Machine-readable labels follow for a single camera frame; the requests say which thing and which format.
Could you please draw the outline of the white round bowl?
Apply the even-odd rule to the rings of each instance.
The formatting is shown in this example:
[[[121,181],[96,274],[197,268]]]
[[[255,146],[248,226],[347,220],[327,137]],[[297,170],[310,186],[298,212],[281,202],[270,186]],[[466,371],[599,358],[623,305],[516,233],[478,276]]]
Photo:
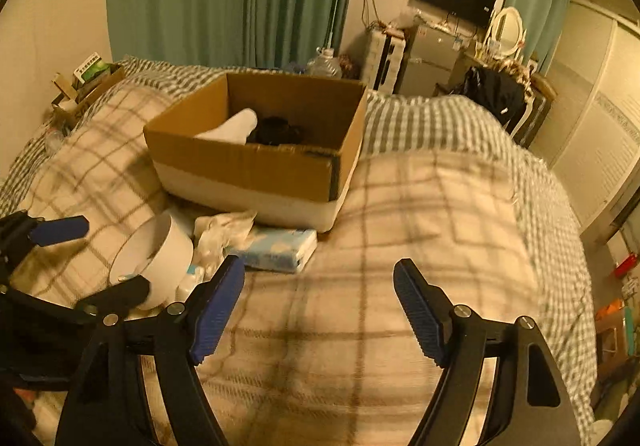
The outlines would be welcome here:
[[[175,299],[175,294],[193,258],[190,233],[170,211],[143,223],[120,247],[111,265],[108,280],[118,285],[134,276],[150,284],[150,292],[139,305],[141,310]]]

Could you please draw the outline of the beige plaid blanket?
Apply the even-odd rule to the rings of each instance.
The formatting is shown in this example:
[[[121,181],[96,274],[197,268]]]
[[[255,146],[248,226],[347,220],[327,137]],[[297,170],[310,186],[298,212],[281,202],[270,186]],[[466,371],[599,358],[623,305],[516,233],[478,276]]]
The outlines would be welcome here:
[[[125,86],[37,172],[21,206],[81,214],[85,241],[37,249],[13,284],[64,305],[105,287],[115,255],[169,207],[144,125],[169,106]],[[506,168],[455,151],[362,159],[305,270],[250,272],[198,377],[233,445],[405,445],[439,378],[393,287],[409,258],[451,301],[488,319],[536,315],[538,289]]]

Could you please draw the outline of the crumpled white plastic bag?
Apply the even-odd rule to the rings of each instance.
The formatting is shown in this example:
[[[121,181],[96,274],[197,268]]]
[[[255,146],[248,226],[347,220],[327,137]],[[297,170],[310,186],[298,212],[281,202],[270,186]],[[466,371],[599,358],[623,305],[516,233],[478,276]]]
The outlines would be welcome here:
[[[194,263],[204,269],[209,279],[224,261],[226,249],[242,244],[253,228],[257,213],[218,213],[208,217],[203,215],[194,221],[195,251]]]

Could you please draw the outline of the green white carton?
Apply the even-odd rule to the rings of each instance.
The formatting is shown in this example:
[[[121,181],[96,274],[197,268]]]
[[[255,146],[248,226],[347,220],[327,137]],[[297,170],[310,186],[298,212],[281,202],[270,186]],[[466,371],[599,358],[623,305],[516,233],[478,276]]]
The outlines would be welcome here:
[[[93,52],[84,62],[74,69],[73,75],[80,84],[86,84],[110,67],[111,64],[105,62],[98,52]]]

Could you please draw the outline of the blue tissue pack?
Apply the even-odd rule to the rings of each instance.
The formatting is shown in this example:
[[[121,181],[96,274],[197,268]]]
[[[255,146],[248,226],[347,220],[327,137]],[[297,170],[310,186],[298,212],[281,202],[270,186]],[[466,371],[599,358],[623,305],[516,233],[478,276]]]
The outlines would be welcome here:
[[[254,226],[242,243],[226,248],[254,270],[299,273],[318,246],[314,229],[277,229]]]

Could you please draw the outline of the white sock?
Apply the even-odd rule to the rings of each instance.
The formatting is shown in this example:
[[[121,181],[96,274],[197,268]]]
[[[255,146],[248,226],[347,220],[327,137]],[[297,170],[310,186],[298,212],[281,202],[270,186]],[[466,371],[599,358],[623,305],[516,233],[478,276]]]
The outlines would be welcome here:
[[[198,133],[195,139],[244,145],[257,124],[258,118],[254,110],[244,108],[219,127]]]

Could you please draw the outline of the green checked bedsheet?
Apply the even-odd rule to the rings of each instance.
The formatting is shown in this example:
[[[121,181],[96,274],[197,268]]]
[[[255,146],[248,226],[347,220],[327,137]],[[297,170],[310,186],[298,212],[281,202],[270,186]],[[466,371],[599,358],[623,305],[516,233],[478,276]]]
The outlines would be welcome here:
[[[71,135],[122,87],[156,90],[168,97],[171,106],[224,73],[220,68],[141,58],[127,58],[124,67],[124,80],[98,99]],[[35,175],[67,139],[55,153],[47,151],[43,133],[29,141],[1,183],[3,213],[23,209],[22,200]],[[594,420],[590,395],[597,378],[596,332],[584,248],[564,188],[544,162],[516,145],[491,114],[461,96],[406,99],[370,94],[359,162],[409,151],[455,151],[506,168],[514,188],[514,217],[537,281],[537,314],[530,316],[561,371],[578,430],[588,435]]]

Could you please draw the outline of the white wardrobe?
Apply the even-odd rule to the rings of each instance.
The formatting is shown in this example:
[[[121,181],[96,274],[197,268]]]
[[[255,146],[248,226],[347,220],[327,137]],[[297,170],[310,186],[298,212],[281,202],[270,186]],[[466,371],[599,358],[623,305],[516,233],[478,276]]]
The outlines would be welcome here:
[[[556,99],[529,149],[598,238],[639,188],[639,27],[571,1],[546,78]]]

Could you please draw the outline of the black cloth in box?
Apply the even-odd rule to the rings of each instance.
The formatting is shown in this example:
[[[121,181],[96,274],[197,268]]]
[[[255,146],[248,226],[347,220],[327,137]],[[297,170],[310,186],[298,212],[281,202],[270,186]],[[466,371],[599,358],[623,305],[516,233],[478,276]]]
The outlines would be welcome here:
[[[259,119],[246,142],[281,146],[302,144],[303,140],[304,131],[299,125],[291,125],[285,118],[273,116]]]

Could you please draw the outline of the black clothes on chair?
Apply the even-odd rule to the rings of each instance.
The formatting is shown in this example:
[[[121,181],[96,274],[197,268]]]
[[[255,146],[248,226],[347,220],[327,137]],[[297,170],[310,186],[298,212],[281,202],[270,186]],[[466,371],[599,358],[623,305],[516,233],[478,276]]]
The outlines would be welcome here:
[[[454,94],[484,107],[507,133],[512,133],[525,114],[525,89],[511,75],[488,67],[469,68]]]

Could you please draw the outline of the brown cardboard box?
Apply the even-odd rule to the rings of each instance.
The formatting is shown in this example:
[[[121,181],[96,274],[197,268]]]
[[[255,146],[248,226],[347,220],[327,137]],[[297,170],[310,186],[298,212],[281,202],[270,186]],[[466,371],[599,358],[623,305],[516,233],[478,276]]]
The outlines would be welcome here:
[[[224,73],[143,128],[165,191],[222,212],[253,210],[259,223],[332,229],[360,154],[368,91],[359,81]],[[242,110],[277,117],[293,145],[203,139]]]

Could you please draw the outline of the grey mini fridge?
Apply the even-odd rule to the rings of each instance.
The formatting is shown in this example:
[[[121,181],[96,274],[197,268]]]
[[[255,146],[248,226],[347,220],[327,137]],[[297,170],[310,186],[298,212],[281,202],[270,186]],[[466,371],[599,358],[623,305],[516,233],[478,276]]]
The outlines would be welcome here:
[[[407,47],[400,66],[395,93],[404,96],[435,94],[444,86],[458,59],[462,40],[451,32],[427,24],[406,30]]]

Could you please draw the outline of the white stacked drawer unit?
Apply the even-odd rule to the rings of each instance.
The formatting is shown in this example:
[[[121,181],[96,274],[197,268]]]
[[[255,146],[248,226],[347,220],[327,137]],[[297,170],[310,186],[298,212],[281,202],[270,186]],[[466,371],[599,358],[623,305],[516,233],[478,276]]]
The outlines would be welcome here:
[[[360,80],[381,93],[393,93],[406,47],[405,35],[395,28],[370,30]]]

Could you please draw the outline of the clear water jug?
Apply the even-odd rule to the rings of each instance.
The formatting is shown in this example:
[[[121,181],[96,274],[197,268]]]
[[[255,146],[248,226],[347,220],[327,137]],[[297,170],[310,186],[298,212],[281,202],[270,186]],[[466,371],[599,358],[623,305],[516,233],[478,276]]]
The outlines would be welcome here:
[[[334,55],[333,48],[318,48],[317,54],[306,65],[306,74],[310,76],[341,78],[340,61]]]

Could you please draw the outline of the white oval mirror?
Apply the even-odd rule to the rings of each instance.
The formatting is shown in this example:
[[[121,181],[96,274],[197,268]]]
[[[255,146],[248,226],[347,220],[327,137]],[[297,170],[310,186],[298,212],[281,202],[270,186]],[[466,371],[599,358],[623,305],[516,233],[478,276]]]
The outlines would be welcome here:
[[[523,47],[525,29],[514,6],[501,9],[489,24],[484,47],[491,58],[512,58]]]

